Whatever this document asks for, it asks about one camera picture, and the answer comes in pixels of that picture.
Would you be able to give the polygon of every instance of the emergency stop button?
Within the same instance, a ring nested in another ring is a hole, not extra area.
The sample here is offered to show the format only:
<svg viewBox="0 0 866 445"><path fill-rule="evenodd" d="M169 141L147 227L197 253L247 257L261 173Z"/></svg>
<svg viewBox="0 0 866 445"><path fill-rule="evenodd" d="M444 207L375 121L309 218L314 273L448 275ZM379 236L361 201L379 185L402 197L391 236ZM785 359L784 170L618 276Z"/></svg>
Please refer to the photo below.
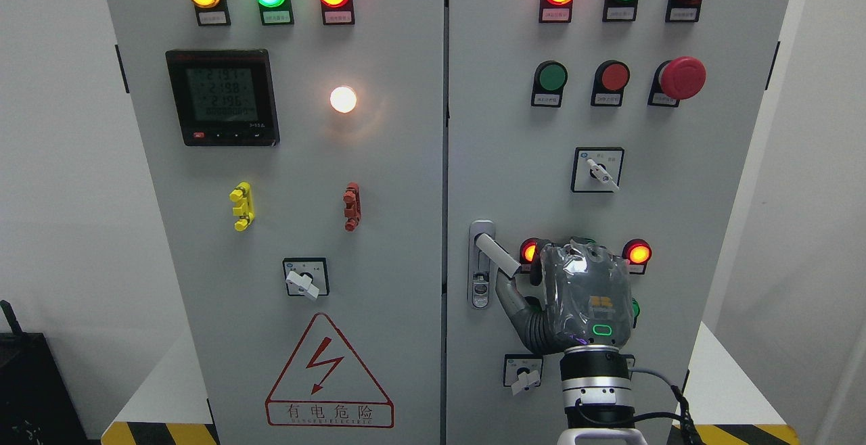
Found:
<svg viewBox="0 0 866 445"><path fill-rule="evenodd" d="M706 82L706 67L701 60L681 56L659 65L652 90L651 106L677 107L680 100L691 99L702 90Z"/></svg>
<svg viewBox="0 0 866 445"><path fill-rule="evenodd" d="M696 57L681 56L662 67L658 80L663 93L671 99L691 99L706 82L706 68Z"/></svg>

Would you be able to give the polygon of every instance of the red terminal block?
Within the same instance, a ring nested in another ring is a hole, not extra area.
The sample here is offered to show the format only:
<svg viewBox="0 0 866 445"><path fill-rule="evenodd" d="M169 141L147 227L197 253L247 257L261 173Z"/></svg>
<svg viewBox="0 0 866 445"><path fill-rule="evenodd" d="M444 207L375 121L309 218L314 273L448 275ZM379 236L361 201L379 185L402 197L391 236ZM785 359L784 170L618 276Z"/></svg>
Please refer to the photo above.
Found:
<svg viewBox="0 0 866 445"><path fill-rule="evenodd" d="M343 216L346 217L346 232L355 232L361 223L361 189L358 183L349 183L343 193Z"/></svg>

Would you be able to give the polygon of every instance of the lcd display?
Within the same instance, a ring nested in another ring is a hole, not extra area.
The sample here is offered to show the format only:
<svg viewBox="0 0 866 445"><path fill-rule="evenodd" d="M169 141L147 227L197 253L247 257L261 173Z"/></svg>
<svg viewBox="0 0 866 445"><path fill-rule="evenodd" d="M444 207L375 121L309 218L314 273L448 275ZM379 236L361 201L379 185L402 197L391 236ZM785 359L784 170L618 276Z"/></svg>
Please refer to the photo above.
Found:
<svg viewBox="0 0 866 445"><path fill-rule="evenodd" d="M197 122L256 122L256 93L249 68L188 68L186 78Z"/></svg>

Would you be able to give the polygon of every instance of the white indicator light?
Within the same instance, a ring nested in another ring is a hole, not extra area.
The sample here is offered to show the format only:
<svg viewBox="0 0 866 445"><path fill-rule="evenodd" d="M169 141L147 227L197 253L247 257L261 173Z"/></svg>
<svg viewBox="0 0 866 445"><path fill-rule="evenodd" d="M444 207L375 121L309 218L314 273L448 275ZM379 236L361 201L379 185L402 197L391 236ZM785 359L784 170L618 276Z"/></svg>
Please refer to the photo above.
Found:
<svg viewBox="0 0 866 445"><path fill-rule="evenodd" d="M342 85L342 87L334 88L331 92L331 107L341 114L346 114L355 110L358 105L358 96L355 95L355 90L352 87Z"/></svg>

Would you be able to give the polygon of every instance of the gray metal panel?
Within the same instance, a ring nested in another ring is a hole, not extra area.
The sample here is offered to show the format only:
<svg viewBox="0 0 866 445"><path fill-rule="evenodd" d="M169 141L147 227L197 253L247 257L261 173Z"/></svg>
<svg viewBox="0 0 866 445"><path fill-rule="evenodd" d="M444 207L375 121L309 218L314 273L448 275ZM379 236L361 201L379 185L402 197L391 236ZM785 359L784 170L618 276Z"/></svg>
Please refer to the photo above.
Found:
<svg viewBox="0 0 866 445"><path fill-rule="evenodd" d="M698 330L788 0L705 0L701 22L666 24L667 0L640 0L634 23L601 22L603 0L575 0L571 24L538 24L539 0L451 0L449 8L448 443L554 443L565 429L557 362L511 397L502 356L523 350L495 295L466 298L468 227L496 223L517 254L531 236L585 235L655 254L636 276L643 312L625 352L682 381ZM646 105L659 63L696 56L703 91L677 109ZM569 71L560 109L530 107L544 60ZM621 108L591 107L600 63L622 60ZM574 149L625 148L619 193L571 193ZM634 381L638 412L674 409L669 390ZM669 423L639 426L663 443Z"/></svg>
<svg viewBox="0 0 866 445"><path fill-rule="evenodd" d="M231 26L199 27L189 0L108 0L220 439L439 442L443 0L355 0L354 26L262 26L228 0ZM267 48L281 143L183 145L164 52ZM337 115L328 94L352 85ZM229 192L251 183L256 220L232 227ZM364 218L343 229L346 184ZM327 257L331 294L289 298L284 257ZM396 406L394 429L271 427L264 402L312 316L326 312Z"/></svg>

